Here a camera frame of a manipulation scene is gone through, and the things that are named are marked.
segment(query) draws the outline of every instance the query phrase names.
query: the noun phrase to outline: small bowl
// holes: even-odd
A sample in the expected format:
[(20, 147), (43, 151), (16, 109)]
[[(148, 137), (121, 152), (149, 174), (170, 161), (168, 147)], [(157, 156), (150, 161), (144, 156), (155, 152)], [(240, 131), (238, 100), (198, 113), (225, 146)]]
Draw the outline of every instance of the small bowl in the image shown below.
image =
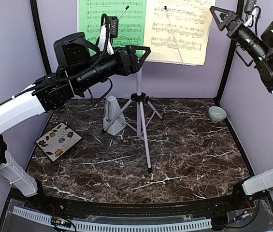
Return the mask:
[(227, 112), (218, 106), (210, 107), (208, 112), (209, 117), (213, 122), (221, 122), (227, 117)]

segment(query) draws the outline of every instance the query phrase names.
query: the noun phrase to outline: decorative tile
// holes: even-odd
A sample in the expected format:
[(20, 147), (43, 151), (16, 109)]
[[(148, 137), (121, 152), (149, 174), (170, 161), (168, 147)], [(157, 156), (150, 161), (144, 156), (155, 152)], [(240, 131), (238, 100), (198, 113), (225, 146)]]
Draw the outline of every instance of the decorative tile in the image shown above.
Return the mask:
[(67, 125), (60, 123), (38, 139), (36, 143), (51, 161), (56, 161), (81, 138)]

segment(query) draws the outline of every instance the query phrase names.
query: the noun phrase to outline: sheet music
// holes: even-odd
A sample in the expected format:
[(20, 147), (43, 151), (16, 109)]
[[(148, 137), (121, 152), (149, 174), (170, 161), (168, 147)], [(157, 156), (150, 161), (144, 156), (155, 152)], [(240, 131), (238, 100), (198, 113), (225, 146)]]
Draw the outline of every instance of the sheet music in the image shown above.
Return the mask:
[[(79, 31), (86, 39), (96, 42), (100, 35), (103, 13), (119, 16), (127, 5), (130, 8), (119, 20), (119, 36), (113, 47), (127, 44), (148, 46), (148, 61), (182, 63), (173, 39), (174, 31), (183, 61), (203, 65), (212, 15), (209, 8), (216, 0), (79, 0)], [(168, 7), (171, 24), (164, 6)]]
[(182, 63), (164, 6), (185, 64), (203, 65), (216, 0), (150, 0), (147, 2), (144, 46), (148, 61)]
[(113, 47), (143, 46), (146, 0), (79, 0), (79, 31), (95, 44), (100, 35), (102, 14), (119, 17), (128, 5), (130, 8), (119, 20), (119, 36), (114, 39)]

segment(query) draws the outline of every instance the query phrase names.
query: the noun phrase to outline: black cable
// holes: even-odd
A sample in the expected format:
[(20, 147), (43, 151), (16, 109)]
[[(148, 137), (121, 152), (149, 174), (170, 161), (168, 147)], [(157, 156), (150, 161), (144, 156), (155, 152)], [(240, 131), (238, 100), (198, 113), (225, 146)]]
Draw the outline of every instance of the black cable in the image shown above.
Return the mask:
[(92, 103), (96, 104), (98, 102), (100, 102), (103, 98), (105, 98), (113, 89), (113, 82), (111, 79), (108, 79), (108, 81), (111, 83), (111, 86), (109, 87), (109, 89), (100, 97), (98, 98), (96, 101), (93, 100), (93, 95), (92, 95), (92, 92), (91, 90), (88, 88), (88, 92), (90, 94), (90, 100)]
[(253, 61), (254, 61), (254, 60), (250, 61), (250, 63), (248, 64), (248, 63), (245, 61), (244, 57), (238, 52), (238, 50), (237, 50), (238, 47), (241, 48), (241, 46), (240, 46), (240, 45), (237, 45), (237, 46), (236, 46), (236, 50), (235, 50), (236, 54), (239, 56), (239, 58), (244, 62), (244, 64), (245, 64), (247, 67), (250, 67), (250, 66), (253, 64)]
[[(39, 210), (39, 209), (37, 209), (31, 202), (29, 202), (29, 201), (27, 201), (27, 199), (25, 199), (26, 200), (26, 202), (27, 203), (29, 203), (35, 210), (37, 210), (37, 211), (39, 211), (39, 212), (41, 212), (41, 213), (45, 213), (45, 212), (43, 212), (43, 211), (41, 211), (41, 210)], [(71, 221), (71, 220), (69, 220), (69, 219), (64, 219), (64, 218), (61, 218), (61, 217), (59, 217), (59, 216), (56, 216), (54, 213), (53, 214), (50, 214), (52, 217), (57, 217), (57, 218), (60, 218), (60, 219), (63, 219), (63, 220), (65, 220), (65, 221), (68, 221), (73, 227), (74, 227), (74, 232), (77, 232), (77, 228), (76, 228), (76, 226), (74, 225), (74, 223)], [(56, 229), (59, 229), (59, 230), (61, 230), (61, 231), (63, 231), (61, 228), (58, 228), (56, 225), (54, 225), (55, 226), (55, 228)]]
[[(87, 68), (86, 70), (82, 71), (81, 73), (78, 73), (78, 74), (76, 74), (76, 75), (70, 76), (70, 77), (68, 77), (68, 78), (60, 78), (60, 79), (57, 79), (54, 83), (61, 83), (61, 82), (66, 82), (66, 81), (70, 81), (70, 80), (77, 79), (78, 77), (80, 77), (80, 76), (86, 74), (88, 71), (90, 71), (94, 66), (96, 66), (96, 65), (101, 61), (101, 59), (103, 58), (103, 56), (104, 56), (104, 55), (106, 54), (106, 52), (107, 52), (108, 41), (109, 41), (109, 39), (110, 39), (110, 28), (109, 28), (109, 24), (110, 24), (110, 23), (109, 23), (109, 18), (108, 18), (108, 16), (107, 16), (107, 14), (102, 14), (102, 17), (101, 17), (101, 23), (102, 23), (102, 24), (103, 24), (104, 20), (105, 20), (105, 22), (106, 22), (106, 40), (105, 40), (105, 44), (104, 44), (104, 49), (103, 49), (102, 53), (100, 54), (99, 58), (96, 59), (96, 60), (93, 62), (93, 64), (92, 64), (89, 68)], [(37, 85), (37, 86), (34, 86), (34, 87), (31, 87), (31, 88), (28, 88), (28, 89), (26, 89), (26, 90), (24, 90), (24, 91), (22, 91), (22, 92), (16, 94), (14, 97), (16, 98), (16, 97), (18, 97), (18, 96), (20, 96), (20, 95), (22, 95), (22, 94), (24, 94), (24, 93), (27, 93), (27, 92), (36, 90), (36, 89), (41, 88), (41, 87), (44, 87), (44, 86), (46, 86), (46, 83), (41, 84), (41, 85)], [(1, 103), (0, 103), (0, 106), (2, 106), (3, 104), (5, 104), (5, 103), (11, 101), (12, 99), (13, 99), (13, 98), (9, 98), (9, 99), (7, 99), (7, 100), (1, 102)]]
[[(237, 1), (236, 13), (240, 18), (243, 17), (244, 4), (245, 4), (245, 0), (238, 0)], [(215, 102), (217, 102), (217, 103), (221, 102), (222, 95), (224, 93), (224, 90), (225, 90), (227, 82), (228, 82), (228, 78), (229, 78), (229, 75), (230, 75), (233, 59), (234, 59), (234, 56), (235, 56), (236, 45), (237, 45), (237, 42), (235, 40), (231, 40), (230, 48), (229, 48), (229, 51), (228, 51), (227, 61), (225, 63), (225, 67), (224, 67), (224, 70), (223, 70), (223, 74), (222, 74), (221, 82), (220, 82), (220, 85), (219, 85), (219, 89), (218, 89), (217, 95), (215, 97)]]
[(103, 56), (107, 53), (107, 46), (108, 46), (108, 42), (109, 42), (109, 38), (110, 38), (110, 28), (109, 28), (109, 18), (107, 16), (107, 14), (102, 14), (102, 17), (101, 17), (101, 24), (103, 24), (102, 22), (105, 20), (106, 22), (106, 39), (105, 39), (105, 43), (104, 43), (104, 49), (102, 51), (102, 53), (100, 54), (99, 58), (97, 58), (91, 65), (89, 68), (85, 69), (84, 71), (78, 73), (78, 74), (75, 74), (73, 76), (69, 76), (68, 78), (60, 78), (60, 79), (57, 79), (55, 81), (55, 83), (61, 83), (61, 82), (66, 82), (67, 80), (68, 81), (72, 81), (72, 80), (75, 80), (77, 79), (78, 77), (80, 76), (83, 76), (84, 74), (86, 74), (87, 72), (89, 72), (93, 67), (95, 67), (103, 58)]
[(99, 42), (100, 42), (100, 37), (97, 38), (97, 41), (96, 41), (96, 46), (99, 45)]
[(231, 222), (228, 222), (227, 224), (224, 224), (224, 225), (212, 225), (213, 228), (232, 228), (232, 229), (241, 229), (241, 228), (244, 228), (248, 225), (250, 225), (258, 216), (258, 213), (259, 213), (259, 208), (260, 208), (260, 200), (261, 198), (259, 197), (259, 200), (258, 200), (258, 205), (257, 205), (257, 211), (256, 213), (254, 214), (253, 218), (245, 225), (243, 226), (228, 226), (230, 225), (231, 223), (233, 223), (234, 221), (231, 221)]
[(255, 23), (256, 36), (258, 36), (258, 22), (259, 22), (259, 19), (261, 18), (261, 8), (259, 6), (255, 6), (253, 8), (253, 10), (255, 10), (255, 9), (259, 10), (257, 18), (256, 18), (256, 23)]
[(89, 92), (89, 94), (90, 94), (90, 100), (91, 100), (91, 102), (94, 103), (94, 102), (93, 102), (93, 95), (92, 95), (92, 92), (91, 92), (91, 90), (90, 90), (89, 88), (88, 88), (88, 92)]
[(34, 28), (35, 28), (36, 38), (37, 38), (37, 41), (39, 44), (44, 68), (45, 68), (46, 73), (48, 74), (48, 73), (51, 73), (51, 67), (50, 67), (49, 58), (48, 58), (47, 51), (46, 51), (45, 41), (43, 38), (43, 31), (42, 31), (42, 27), (41, 27), (41, 21), (40, 21), (40, 16), (39, 16), (37, 0), (30, 0), (30, 4), (31, 4), (31, 12), (32, 12), (32, 18), (33, 18), (33, 24), (34, 24)]
[(252, 28), (253, 27), (253, 25), (254, 25), (254, 15), (252, 16), (252, 23), (251, 23), (251, 25), (248, 25), (248, 27), (250, 27), (250, 28)]

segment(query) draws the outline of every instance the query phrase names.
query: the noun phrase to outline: marble tabletop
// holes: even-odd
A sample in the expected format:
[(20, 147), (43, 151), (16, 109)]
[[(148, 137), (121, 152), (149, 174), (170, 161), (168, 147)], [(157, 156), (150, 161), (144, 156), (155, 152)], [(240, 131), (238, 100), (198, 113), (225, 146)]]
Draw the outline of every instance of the marble tabletop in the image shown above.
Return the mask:
[[(120, 99), (122, 107), (127, 100)], [(231, 194), (249, 177), (224, 122), (214, 123), (210, 99), (153, 99), (165, 120), (147, 128), (153, 174), (147, 172), (144, 142), (126, 127), (117, 136), (102, 134), (104, 103), (70, 100), (52, 115), (45, 132), (63, 122), (82, 140), (52, 162), (36, 148), (28, 172), (45, 193), (98, 203), (173, 203)], [(147, 120), (152, 110), (145, 105)], [(136, 120), (131, 104), (125, 116)]]

